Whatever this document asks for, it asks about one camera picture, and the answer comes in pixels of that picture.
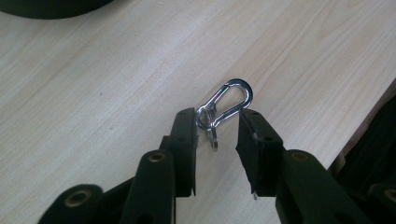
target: carabiner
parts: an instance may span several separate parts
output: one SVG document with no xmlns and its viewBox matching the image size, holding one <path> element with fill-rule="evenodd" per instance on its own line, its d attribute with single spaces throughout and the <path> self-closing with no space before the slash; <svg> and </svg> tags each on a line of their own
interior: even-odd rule
<svg viewBox="0 0 396 224">
<path fill-rule="evenodd" d="M 227 111 L 223 112 L 221 115 L 216 117 L 217 109 L 216 103 L 224 96 L 224 94 L 231 88 L 238 87 L 240 88 L 244 95 L 245 100 L 238 105 L 233 106 Z M 218 140 L 216 135 L 216 127 L 222 123 L 224 120 L 230 118 L 232 115 L 238 113 L 241 109 L 246 108 L 250 105 L 253 100 L 253 91 L 250 86 L 246 83 L 246 81 L 235 78 L 229 80 L 225 83 L 210 99 L 206 104 L 200 106 L 197 109 L 196 115 L 196 125 L 208 132 L 209 139 L 212 147 L 216 150 L 218 148 Z M 201 115 L 204 112 L 206 121 L 203 122 L 201 120 Z"/>
</svg>

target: silver carabiner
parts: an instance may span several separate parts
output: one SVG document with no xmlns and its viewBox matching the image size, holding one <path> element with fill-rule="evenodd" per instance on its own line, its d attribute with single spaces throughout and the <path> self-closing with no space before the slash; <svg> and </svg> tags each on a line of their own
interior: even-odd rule
<svg viewBox="0 0 396 224">
<path fill-rule="evenodd" d="M 216 103 L 224 96 L 224 94 L 231 88 L 238 87 L 240 88 L 244 95 L 245 100 L 238 105 L 233 106 L 231 109 L 223 112 L 221 115 L 216 117 L 217 109 Z M 206 102 L 206 104 L 201 105 L 197 109 L 197 115 L 195 123 L 196 125 L 206 130 L 209 136 L 210 143 L 213 149 L 216 151 L 218 149 L 218 138 L 216 134 L 216 127 L 222 123 L 224 120 L 228 119 L 232 115 L 238 113 L 241 109 L 246 108 L 250 105 L 253 100 L 253 91 L 250 86 L 246 83 L 246 81 L 235 78 L 229 80 L 225 83 L 210 99 Z M 204 113 L 204 117 L 206 119 L 205 122 L 201 120 L 202 114 Z"/>
</svg>

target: wooden table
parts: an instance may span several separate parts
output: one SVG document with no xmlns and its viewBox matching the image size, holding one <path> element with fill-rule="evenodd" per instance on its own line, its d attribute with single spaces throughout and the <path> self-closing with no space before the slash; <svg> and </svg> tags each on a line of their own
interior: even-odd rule
<svg viewBox="0 0 396 224">
<path fill-rule="evenodd" d="M 177 111 L 250 83 L 286 148 L 328 167 L 396 78 L 396 2 L 125 1 L 66 20 L 0 13 L 0 222 L 36 223 L 64 190 L 109 190 Z M 237 91 L 223 108 L 237 102 Z M 197 196 L 177 223 L 277 223 L 234 150 L 238 118 L 200 133 Z"/>
</svg>

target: black round object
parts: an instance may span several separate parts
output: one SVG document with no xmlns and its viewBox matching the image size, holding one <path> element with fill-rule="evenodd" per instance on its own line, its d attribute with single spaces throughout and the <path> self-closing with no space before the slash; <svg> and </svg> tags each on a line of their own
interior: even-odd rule
<svg viewBox="0 0 396 224">
<path fill-rule="evenodd" d="M 0 0 L 0 11 L 32 19 L 63 19 L 93 11 L 112 0 Z"/>
</svg>

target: brass screw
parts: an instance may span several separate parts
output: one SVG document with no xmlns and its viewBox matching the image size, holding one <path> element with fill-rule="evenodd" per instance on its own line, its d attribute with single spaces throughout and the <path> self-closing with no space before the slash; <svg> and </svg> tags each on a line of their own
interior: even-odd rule
<svg viewBox="0 0 396 224">
<path fill-rule="evenodd" d="M 69 195 L 64 200 L 64 205 L 67 207 L 78 207 L 91 198 L 92 194 L 90 191 L 82 189 Z"/>
<path fill-rule="evenodd" d="M 308 161 L 309 157 L 302 152 L 293 152 L 291 153 L 291 157 L 295 160 L 295 161 Z"/>
<path fill-rule="evenodd" d="M 149 155 L 148 160 L 152 162 L 159 162 L 165 160 L 165 155 L 162 154 L 161 152 L 155 152 L 151 155 Z"/>
<path fill-rule="evenodd" d="M 396 203 L 396 189 L 386 189 L 384 194 L 388 199 Z"/>
</svg>

